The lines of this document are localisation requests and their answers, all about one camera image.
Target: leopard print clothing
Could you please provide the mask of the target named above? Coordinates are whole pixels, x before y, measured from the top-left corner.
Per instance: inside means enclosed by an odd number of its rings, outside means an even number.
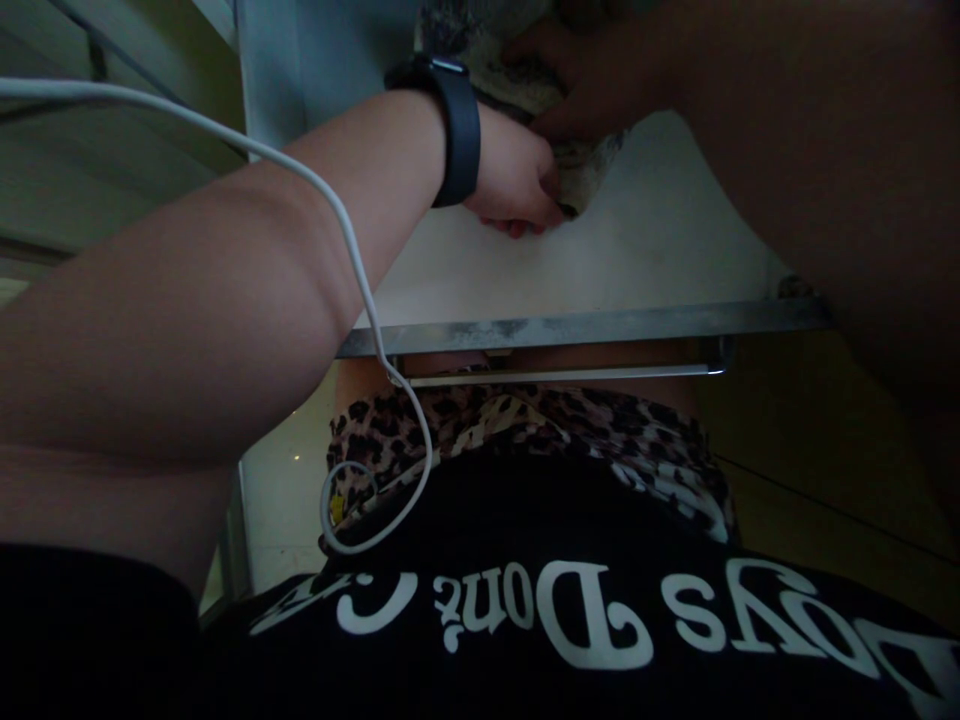
[[[735,536],[726,479],[714,464],[699,423],[658,403],[617,392],[550,385],[425,388],[417,395],[430,426],[434,467],[466,451],[605,460],[626,486],[669,503],[709,537]],[[353,403],[331,421],[328,467],[359,462],[376,478],[338,473],[330,513],[337,530],[389,506],[420,478],[423,433],[410,399],[390,388]],[[323,538],[320,546],[330,553]]]

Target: black wristband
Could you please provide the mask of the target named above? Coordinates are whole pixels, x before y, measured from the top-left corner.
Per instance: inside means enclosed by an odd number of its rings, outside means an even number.
[[[384,77],[387,90],[425,90],[443,104],[447,127],[443,185],[433,207],[459,205],[477,189],[480,171],[480,112],[466,68],[418,54]]]

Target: white cable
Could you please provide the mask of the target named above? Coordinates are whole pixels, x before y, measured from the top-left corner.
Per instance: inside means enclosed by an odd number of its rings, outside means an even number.
[[[369,540],[358,545],[344,545],[333,533],[333,524],[330,521],[330,487],[333,483],[333,476],[338,472],[343,464],[333,468],[323,482],[321,492],[321,503],[326,499],[326,504],[321,504],[320,525],[323,527],[323,534],[327,544],[342,555],[357,555],[369,550],[374,545],[383,540],[392,533],[397,526],[403,522],[404,518],[413,509],[420,495],[423,494],[423,488],[427,484],[427,478],[430,476],[430,469],[433,467],[433,442],[430,439],[430,428],[423,415],[423,408],[420,401],[417,400],[410,383],[397,371],[387,360],[386,353],[383,350],[383,336],[380,333],[380,319],[377,316],[377,307],[373,302],[373,293],[370,291],[370,283],[367,282],[367,274],[363,269],[363,260],[360,258],[360,249],[357,247],[357,237],[353,232],[353,224],[350,222],[350,216],[347,209],[343,206],[340,198],[333,191],[323,178],[317,175],[313,170],[301,162],[294,160],[289,155],[274,150],[269,145],[252,140],[242,133],[231,130],[228,127],[214,122],[200,113],[189,110],[181,105],[177,105],[170,100],[166,100],[155,95],[130,90],[129,88],[119,87],[117,85],[108,85],[105,83],[81,82],[74,80],[24,80],[18,78],[0,78],[0,98],[17,98],[22,100],[61,100],[66,102],[83,102],[87,100],[111,100],[115,102],[126,103],[129,105],[139,105],[141,107],[160,110],[171,115],[176,115],[182,120],[186,120],[192,125],[206,130],[216,135],[221,140],[225,140],[232,145],[243,148],[244,150],[256,153],[266,160],[276,163],[282,168],[299,175],[308,183],[313,185],[327,199],[333,207],[337,216],[337,221],[343,230],[343,238],[347,244],[347,252],[350,254],[350,262],[353,264],[353,272],[357,278],[357,284],[360,286],[360,294],[363,296],[363,305],[367,309],[367,317],[370,319],[370,329],[373,331],[373,345],[377,351],[377,360],[383,365],[390,377],[390,382],[403,388],[413,403],[413,409],[417,414],[417,420],[420,422],[420,429],[423,432],[423,441],[426,445],[426,458],[423,466],[423,475],[420,476],[420,482],[417,483],[413,496],[406,504],[403,510],[387,525]]]

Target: tiled floor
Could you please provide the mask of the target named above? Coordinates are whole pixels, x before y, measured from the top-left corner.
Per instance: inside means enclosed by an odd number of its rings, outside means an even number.
[[[316,572],[335,371],[244,457],[255,592]],[[741,338],[734,369],[698,387],[720,456],[913,546],[957,559],[893,400],[835,333]],[[960,632],[960,568],[722,463],[744,544],[857,580]]]
[[[244,509],[253,591],[319,572],[320,487],[327,476],[328,423],[336,365],[317,391],[243,457]]]
[[[733,370],[701,379],[698,396],[716,454],[910,543],[721,462],[746,547],[852,578],[960,632],[957,550],[904,419],[836,333],[741,338]]]

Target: metal frame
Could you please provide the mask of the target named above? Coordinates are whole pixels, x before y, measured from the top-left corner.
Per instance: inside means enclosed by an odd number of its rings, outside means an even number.
[[[388,355],[586,343],[719,337],[831,327],[819,298],[683,305],[486,322],[397,325],[383,328]],[[372,357],[369,329],[354,330],[337,357]]]
[[[439,373],[409,378],[411,387],[452,387],[462,385],[513,385],[518,383],[582,382],[592,380],[629,380],[654,377],[696,377],[722,375],[730,369],[736,339],[721,336],[703,338],[701,362],[684,365],[632,365],[619,367],[568,368],[564,370],[490,370],[464,373]]]

